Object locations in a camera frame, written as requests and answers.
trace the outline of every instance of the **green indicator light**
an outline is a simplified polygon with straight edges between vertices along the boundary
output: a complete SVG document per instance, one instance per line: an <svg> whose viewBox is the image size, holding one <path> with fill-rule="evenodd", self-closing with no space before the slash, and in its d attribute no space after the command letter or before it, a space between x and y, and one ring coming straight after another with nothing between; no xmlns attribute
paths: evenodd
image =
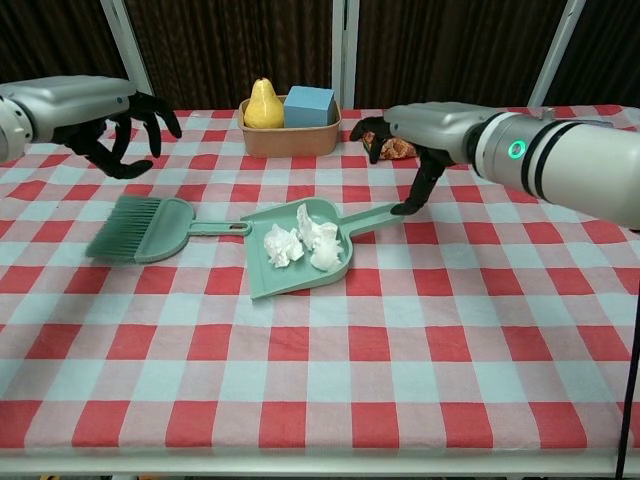
<svg viewBox="0 0 640 480"><path fill-rule="evenodd" d="M514 159L517 160L519 159L522 155L524 155L524 152L527 150L527 144L524 143L522 140L516 140L515 142L513 142L511 144L511 146L509 147L509 156Z"/></svg>

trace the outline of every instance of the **pear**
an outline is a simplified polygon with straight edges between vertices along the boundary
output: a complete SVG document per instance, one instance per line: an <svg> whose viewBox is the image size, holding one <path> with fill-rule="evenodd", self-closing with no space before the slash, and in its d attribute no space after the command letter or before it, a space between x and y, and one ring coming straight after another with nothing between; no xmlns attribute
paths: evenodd
<svg viewBox="0 0 640 480"><path fill-rule="evenodd" d="M244 124L251 128L284 127L284 106L267 78L260 78L253 84L244 111Z"/></svg>

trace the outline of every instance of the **dustpan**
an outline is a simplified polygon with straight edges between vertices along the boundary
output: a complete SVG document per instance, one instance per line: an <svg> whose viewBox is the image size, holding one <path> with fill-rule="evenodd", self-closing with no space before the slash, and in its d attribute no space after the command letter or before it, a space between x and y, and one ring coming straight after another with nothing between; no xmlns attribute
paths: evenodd
<svg viewBox="0 0 640 480"><path fill-rule="evenodd" d="M269 263L269 257L264 248L264 236L271 230L274 223L288 231L298 228L297 211L303 203L307 205L307 213L314 222L318 224L333 222L338 226L337 238L343 248L338 269L330 272L316 269L309 261L310 252L305 252L301 259L291 262L285 268L275 268ZM241 221L248 223L251 228L251 233L245 237L251 298L258 299L319 287L340 280L346 275L353 257L352 236L403 221L403 216L391 213L394 205L382 205L343 217L334 203L323 198L310 197L242 217Z"/></svg>

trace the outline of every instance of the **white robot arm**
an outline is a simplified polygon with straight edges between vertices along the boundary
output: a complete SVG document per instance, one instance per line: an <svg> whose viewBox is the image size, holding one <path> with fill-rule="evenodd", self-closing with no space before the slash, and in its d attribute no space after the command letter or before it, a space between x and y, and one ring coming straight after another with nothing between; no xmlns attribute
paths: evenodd
<svg viewBox="0 0 640 480"><path fill-rule="evenodd" d="M120 78L58 76L0 85L0 163L24 154L27 143L57 143L85 156L105 174L135 178L152 167L150 160L126 165L131 119L144 123L151 154L160 155L162 118L171 134L182 131L174 112L162 100L136 91ZM111 151L99 142L106 120L116 124Z"/></svg>
<svg viewBox="0 0 640 480"><path fill-rule="evenodd" d="M471 164L486 180L640 230L636 132L555 120L551 110L535 117L453 102L396 106L384 120L421 157L409 198L394 213L417 212L447 166Z"/></svg>

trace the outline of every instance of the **tablecloth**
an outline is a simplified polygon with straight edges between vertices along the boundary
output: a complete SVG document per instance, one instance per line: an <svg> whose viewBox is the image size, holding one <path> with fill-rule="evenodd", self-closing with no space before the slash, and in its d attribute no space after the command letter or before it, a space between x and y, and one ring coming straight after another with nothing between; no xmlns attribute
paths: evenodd
<svg viewBox="0 0 640 480"><path fill-rule="evenodd" d="M347 139L376 114L345 111L320 158L251 158L234 111L181 111L183 138L163 131L133 181L55 145L0 166L2 453L615 448L639 238L465 167L403 224L356 238L326 287L252 302L235 237L149 266L84 258L123 193L211 220L311 195L345 213L404 199L416 160L369 165ZM618 106L557 115L640 126ZM137 129L125 160L147 154Z"/></svg>

